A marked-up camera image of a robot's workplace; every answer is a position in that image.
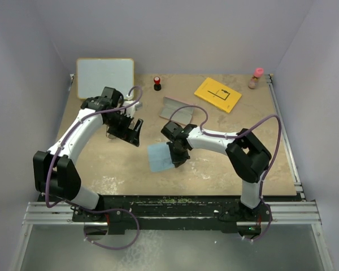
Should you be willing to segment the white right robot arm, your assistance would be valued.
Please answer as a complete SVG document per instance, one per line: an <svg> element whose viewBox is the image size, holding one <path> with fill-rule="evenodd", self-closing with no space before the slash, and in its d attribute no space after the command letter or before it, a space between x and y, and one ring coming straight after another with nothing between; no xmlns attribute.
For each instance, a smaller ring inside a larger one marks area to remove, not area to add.
<svg viewBox="0 0 339 271"><path fill-rule="evenodd" d="M242 129L237 134L215 134L194 124L182 127L169 121L161 133L169 140L167 142L169 155L176 168L190 159L189 151L192 149L226 155L242 179L241 217L246 221L253 221L259 216L262 177L269 169L272 155L251 131Z"/></svg>

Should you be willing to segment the blue cleaning cloth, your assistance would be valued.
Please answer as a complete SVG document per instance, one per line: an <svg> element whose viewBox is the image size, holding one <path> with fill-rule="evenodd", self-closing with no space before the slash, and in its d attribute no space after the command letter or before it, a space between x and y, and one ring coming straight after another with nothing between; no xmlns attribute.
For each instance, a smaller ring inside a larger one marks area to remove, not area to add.
<svg viewBox="0 0 339 271"><path fill-rule="evenodd" d="M174 168L168 144L156 143L147 147L150 170L161 172Z"/></svg>

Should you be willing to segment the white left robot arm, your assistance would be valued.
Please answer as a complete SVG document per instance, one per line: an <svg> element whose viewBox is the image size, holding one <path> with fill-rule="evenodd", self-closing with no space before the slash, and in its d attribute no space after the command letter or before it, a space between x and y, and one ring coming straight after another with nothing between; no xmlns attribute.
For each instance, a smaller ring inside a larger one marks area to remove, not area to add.
<svg viewBox="0 0 339 271"><path fill-rule="evenodd" d="M76 169L76 162L94 133L102 126L114 137L134 146L140 144L142 119L134 121L140 99L131 99L120 91L105 87L101 95L84 100L70 127L47 151L37 151L33 157L36 190L43 193L48 208L67 201L85 210L92 221L105 215L103 196L87 189Z"/></svg>

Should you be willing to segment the pink glasses case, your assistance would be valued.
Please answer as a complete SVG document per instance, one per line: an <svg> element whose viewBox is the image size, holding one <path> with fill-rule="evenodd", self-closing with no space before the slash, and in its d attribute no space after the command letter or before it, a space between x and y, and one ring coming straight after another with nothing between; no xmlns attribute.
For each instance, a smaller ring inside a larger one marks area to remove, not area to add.
<svg viewBox="0 0 339 271"><path fill-rule="evenodd" d="M190 107L190 104L181 102L177 99L164 97L163 108L160 111L159 117L187 125L193 118L193 112L194 107Z"/></svg>

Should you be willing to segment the metal frame sunglasses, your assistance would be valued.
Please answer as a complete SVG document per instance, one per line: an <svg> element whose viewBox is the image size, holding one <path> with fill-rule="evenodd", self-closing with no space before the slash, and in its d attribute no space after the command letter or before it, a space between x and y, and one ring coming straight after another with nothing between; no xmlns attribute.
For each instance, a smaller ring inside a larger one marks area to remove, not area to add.
<svg viewBox="0 0 339 271"><path fill-rule="evenodd" d="M134 128L134 121L132 120L128 126L129 129L133 129ZM113 130L107 130L106 132L106 137L109 139L109 140L112 140L112 139L115 139L117 138L117 136L115 135L115 132Z"/></svg>

